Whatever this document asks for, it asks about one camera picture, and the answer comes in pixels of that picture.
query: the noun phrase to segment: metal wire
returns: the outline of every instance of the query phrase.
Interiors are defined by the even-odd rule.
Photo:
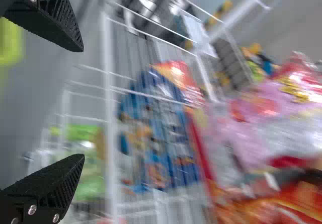
[[[169,45],[171,45],[171,46],[173,46],[173,47],[175,47],[175,48],[178,48],[178,49],[180,49],[180,50],[182,50],[182,51],[184,51],[184,52],[186,52],[186,53],[188,53],[188,54],[190,54],[190,55],[196,56],[195,54],[193,54],[193,53],[191,53],[191,52],[189,52],[189,51],[187,51],[187,50],[185,50],[185,49],[183,49],[183,48],[181,48],[181,47],[179,47],[179,46],[177,46],[177,45],[175,45],[175,44],[169,43],[169,42],[167,42],[166,40],[160,39],[160,38],[158,38],[158,37],[156,37],[156,36],[154,36],[154,35],[151,35],[151,34],[145,33],[144,31],[141,31],[141,30],[138,30],[138,29],[136,29],[136,28],[134,28],[134,27],[130,27],[130,26],[126,25],[126,24],[120,23],[120,22],[118,22],[118,21],[116,21],[116,20],[114,20],[114,19],[109,18],[108,16],[106,16],[106,18],[107,18],[108,20],[110,20],[111,22],[115,23],[115,24],[122,25],[123,27],[126,27],[126,28],[130,28],[130,29],[132,29],[132,30],[134,30],[134,31],[136,31],[136,32],[138,32],[138,33],[141,33],[141,34],[144,34],[144,35],[149,36],[149,37],[151,37],[151,38],[157,39],[157,40],[159,40],[159,41],[162,41],[163,43],[166,43],[166,44],[169,44]]]

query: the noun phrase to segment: colorful packaging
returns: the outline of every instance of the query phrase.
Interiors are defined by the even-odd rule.
[[[143,95],[130,93],[118,105],[122,128],[118,138],[119,179],[124,188],[135,194],[198,181],[186,112],[203,106],[204,99],[187,65],[168,61],[151,66],[130,90]]]
[[[270,79],[206,107],[203,138],[191,132],[219,223],[320,223],[319,173],[315,183],[303,173],[321,155],[321,89],[295,52]]]

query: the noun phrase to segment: white wall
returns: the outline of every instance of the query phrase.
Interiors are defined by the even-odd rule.
[[[259,42],[277,63],[292,50],[322,58],[322,0],[281,0],[241,44]]]

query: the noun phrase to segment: blue package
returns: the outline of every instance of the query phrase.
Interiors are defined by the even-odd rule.
[[[131,129],[118,139],[119,149],[134,163],[133,177],[129,176],[133,181],[127,188],[138,193],[197,182],[199,170],[189,143],[184,105],[163,100],[185,103],[180,89],[152,67],[141,72],[129,89],[133,93],[122,96],[117,108],[118,118]]]

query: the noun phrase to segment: pink package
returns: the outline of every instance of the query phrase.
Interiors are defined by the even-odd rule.
[[[209,150],[229,142],[246,171],[264,167],[280,156],[311,158],[318,154],[321,139],[317,134],[322,136],[322,131],[316,123],[320,116],[315,117],[316,122],[298,117],[322,103],[322,86],[308,62],[305,55],[293,53],[271,79],[226,104],[225,114],[208,106],[205,143]]]

